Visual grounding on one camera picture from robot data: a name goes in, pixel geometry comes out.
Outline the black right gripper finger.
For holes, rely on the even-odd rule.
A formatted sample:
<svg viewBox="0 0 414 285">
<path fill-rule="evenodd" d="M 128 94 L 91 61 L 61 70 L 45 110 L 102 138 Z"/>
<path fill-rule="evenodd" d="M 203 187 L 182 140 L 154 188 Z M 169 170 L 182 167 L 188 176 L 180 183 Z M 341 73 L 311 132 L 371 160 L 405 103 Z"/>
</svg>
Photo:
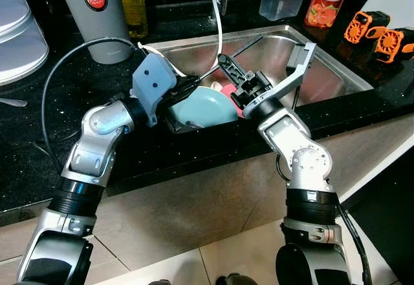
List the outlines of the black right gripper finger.
<svg viewBox="0 0 414 285">
<path fill-rule="evenodd" d="M 250 90 L 250 72 L 243 69 L 237 61 L 226 54 L 217 55 L 217 63 L 219 68 L 227 76 L 228 81 L 233 84 L 237 90 L 249 91 Z"/>
</svg>

